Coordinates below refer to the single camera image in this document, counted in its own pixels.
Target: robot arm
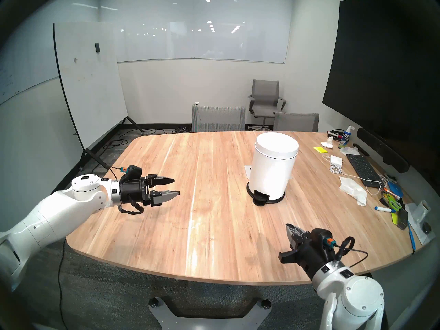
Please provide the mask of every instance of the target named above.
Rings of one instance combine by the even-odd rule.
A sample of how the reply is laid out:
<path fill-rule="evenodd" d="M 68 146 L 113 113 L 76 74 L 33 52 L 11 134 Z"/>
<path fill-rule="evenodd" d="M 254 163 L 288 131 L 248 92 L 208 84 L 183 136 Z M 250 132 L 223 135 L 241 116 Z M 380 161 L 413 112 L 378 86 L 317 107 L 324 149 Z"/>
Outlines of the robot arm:
<path fill-rule="evenodd" d="M 335 253 L 329 230 L 315 228 L 310 233 L 290 224 L 286 229 L 292 251 L 278 257 L 281 263 L 300 265 L 325 300 L 320 330 L 356 330 L 365 322 L 365 329 L 380 330 L 382 287 L 372 278 L 355 275 L 340 260 L 353 247 L 354 238 L 348 237 Z"/>
<path fill-rule="evenodd" d="M 142 169 L 129 166 L 121 180 L 82 175 L 72 186 L 56 191 L 7 232 L 0 233 L 0 267 L 7 283 L 15 289 L 25 274 L 28 260 L 41 248 L 62 239 L 84 223 L 90 215 L 107 207 L 118 206 L 119 211 L 141 214 L 144 206 L 160 206 L 180 194 L 179 191 L 149 190 L 155 185 L 169 184 L 174 179 L 156 174 L 141 177 Z M 131 203 L 137 211 L 122 209 Z"/>

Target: gray office chair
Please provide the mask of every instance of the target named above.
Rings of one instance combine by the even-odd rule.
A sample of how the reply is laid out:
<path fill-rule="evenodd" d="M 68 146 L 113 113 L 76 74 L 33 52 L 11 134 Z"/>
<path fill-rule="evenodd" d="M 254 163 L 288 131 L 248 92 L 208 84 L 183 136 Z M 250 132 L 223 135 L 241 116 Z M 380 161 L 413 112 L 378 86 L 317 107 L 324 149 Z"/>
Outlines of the gray office chair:
<path fill-rule="evenodd" d="M 318 132 L 319 113 L 275 112 L 274 131 Z"/>
<path fill-rule="evenodd" d="M 244 131 L 246 107 L 193 105 L 192 132 Z"/>
<path fill-rule="evenodd" d="M 283 101 L 281 111 L 285 106 L 286 100 L 278 96 L 279 81 L 256 80 L 252 79 L 252 94 L 250 98 L 249 111 L 255 118 L 263 118 L 262 126 L 250 126 L 249 129 L 259 131 L 270 129 L 265 127 L 266 118 L 275 118 L 275 112 L 278 111 L 278 100 Z"/>

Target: keyboard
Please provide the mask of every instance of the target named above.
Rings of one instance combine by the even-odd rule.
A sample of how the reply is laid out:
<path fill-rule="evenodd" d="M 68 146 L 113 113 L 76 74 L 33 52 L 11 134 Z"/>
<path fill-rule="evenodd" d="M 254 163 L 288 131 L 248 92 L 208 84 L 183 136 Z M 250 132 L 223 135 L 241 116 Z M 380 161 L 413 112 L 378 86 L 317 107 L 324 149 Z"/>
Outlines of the keyboard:
<path fill-rule="evenodd" d="M 356 170 L 358 176 L 362 178 L 362 183 L 365 186 L 371 186 L 374 188 L 379 188 L 381 185 L 381 178 L 375 172 L 370 163 L 362 155 L 347 155 L 347 159 L 350 161 L 353 168 Z"/>

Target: blue case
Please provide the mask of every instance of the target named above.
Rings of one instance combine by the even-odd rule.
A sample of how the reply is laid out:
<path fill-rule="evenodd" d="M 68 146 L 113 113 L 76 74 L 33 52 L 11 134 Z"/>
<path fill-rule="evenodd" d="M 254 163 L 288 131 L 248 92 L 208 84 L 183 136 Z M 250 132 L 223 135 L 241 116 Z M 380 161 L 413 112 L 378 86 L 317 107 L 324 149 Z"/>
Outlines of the blue case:
<path fill-rule="evenodd" d="M 389 189 L 390 189 L 394 194 L 396 194 L 396 195 L 398 195 L 398 196 L 400 196 L 400 197 L 403 197 L 403 196 L 404 196 L 404 194 L 403 194 L 403 192 L 402 192 L 402 189 L 401 189 L 397 184 L 395 184 L 395 183 L 393 183 L 393 182 L 388 182 L 388 186 L 389 186 Z"/>

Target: wall baseboard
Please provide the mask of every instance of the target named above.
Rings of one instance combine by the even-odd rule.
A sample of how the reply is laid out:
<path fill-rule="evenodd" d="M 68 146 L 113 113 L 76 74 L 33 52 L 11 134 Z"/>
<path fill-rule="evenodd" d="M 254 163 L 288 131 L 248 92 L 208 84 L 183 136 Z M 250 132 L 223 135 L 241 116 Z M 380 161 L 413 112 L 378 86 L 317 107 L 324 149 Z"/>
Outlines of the wall baseboard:
<path fill-rule="evenodd" d="M 248 127 L 250 125 L 258 125 L 258 124 L 246 124 L 245 130 L 248 130 Z M 186 126 L 191 126 L 190 123 L 155 123 L 155 124 L 138 124 L 142 129 L 176 129 Z M 273 125 L 266 125 L 267 128 L 273 130 Z M 103 137 L 102 140 L 100 140 L 92 149 L 91 151 L 93 153 L 97 153 L 105 144 L 107 144 L 108 141 L 111 140 L 111 138 L 119 131 L 119 130 L 130 130 L 130 129 L 136 129 L 136 127 L 131 124 L 118 124 L 116 125 L 108 134 Z M 81 157 L 79 162 L 64 176 L 64 178 L 58 183 L 58 185 L 55 187 L 55 189 L 52 191 L 51 194 L 56 192 L 57 190 L 64 190 L 65 187 L 71 182 L 75 177 L 76 174 L 78 174 L 78 171 L 80 170 L 80 167 L 84 167 L 87 162 L 91 160 L 91 156 L 88 154 L 85 154 Z"/>

